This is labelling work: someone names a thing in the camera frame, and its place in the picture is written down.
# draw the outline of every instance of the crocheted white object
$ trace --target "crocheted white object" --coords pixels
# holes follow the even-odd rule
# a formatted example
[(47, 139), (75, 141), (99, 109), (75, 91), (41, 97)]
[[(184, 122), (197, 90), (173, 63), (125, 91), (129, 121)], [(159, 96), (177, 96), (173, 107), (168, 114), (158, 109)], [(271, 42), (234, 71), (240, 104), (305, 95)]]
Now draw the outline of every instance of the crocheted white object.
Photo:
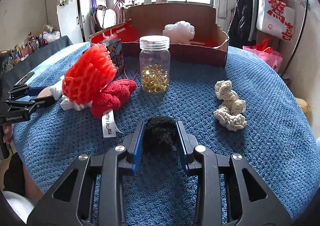
[(241, 114), (245, 111), (245, 100), (240, 100), (232, 89), (231, 81), (218, 81), (214, 91), (219, 100), (223, 100), (219, 108), (213, 112), (219, 123), (228, 130), (237, 131), (243, 129), (247, 122)]

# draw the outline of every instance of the glass jar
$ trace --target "glass jar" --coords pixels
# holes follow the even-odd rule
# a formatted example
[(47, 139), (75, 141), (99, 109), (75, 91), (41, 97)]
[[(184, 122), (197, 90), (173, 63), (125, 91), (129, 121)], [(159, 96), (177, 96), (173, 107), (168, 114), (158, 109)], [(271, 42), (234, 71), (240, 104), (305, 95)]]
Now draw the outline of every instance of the glass jar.
[(141, 87), (149, 93), (166, 92), (170, 80), (170, 39), (163, 35), (140, 38)]

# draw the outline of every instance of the red wire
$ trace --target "red wire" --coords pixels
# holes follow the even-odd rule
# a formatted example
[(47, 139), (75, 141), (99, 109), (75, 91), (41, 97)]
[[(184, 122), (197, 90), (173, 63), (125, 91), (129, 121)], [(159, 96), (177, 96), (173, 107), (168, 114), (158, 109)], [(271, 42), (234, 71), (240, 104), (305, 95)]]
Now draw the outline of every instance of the red wire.
[[(133, 81), (136, 79), (138, 73), (139, 73), (139, 69), (137, 70), (136, 74), (134, 75), (134, 77), (133, 77), (133, 79), (132, 79)], [(130, 80), (130, 79), (127, 77), (127, 74), (125, 73), (125, 68), (124, 68), (124, 75), (125, 75), (125, 77), (126, 77), (128, 80)]]

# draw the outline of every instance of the red bath sponge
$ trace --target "red bath sponge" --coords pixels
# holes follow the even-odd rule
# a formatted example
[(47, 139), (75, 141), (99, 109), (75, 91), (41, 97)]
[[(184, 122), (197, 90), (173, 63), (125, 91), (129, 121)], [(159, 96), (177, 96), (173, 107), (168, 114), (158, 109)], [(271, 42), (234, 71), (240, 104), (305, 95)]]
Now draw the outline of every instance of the red bath sponge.
[(101, 118), (107, 110), (117, 111), (129, 100), (136, 88), (137, 84), (132, 80), (122, 79), (111, 82), (94, 97), (91, 113)]
[(76, 104), (87, 104), (113, 80), (117, 67), (104, 44), (94, 44), (66, 72), (62, 92)]

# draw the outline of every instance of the dark tablecloth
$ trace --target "dark tablecloth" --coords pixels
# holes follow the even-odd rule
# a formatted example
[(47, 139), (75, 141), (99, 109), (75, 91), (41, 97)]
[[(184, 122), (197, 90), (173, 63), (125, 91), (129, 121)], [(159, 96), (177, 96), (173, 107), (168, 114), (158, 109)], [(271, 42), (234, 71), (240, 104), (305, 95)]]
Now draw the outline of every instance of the dark tablecloth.
[(28, 72), (69, 45), (72, 45), (71, 40), (68, 36), (63, 36), (45, 47), (40, 48), (33, 54), (30, 54), (24, 61), (15, 65), (9, 72), (3, 74), (0, 77), (1, 101), (7, 98), (7, 92)]

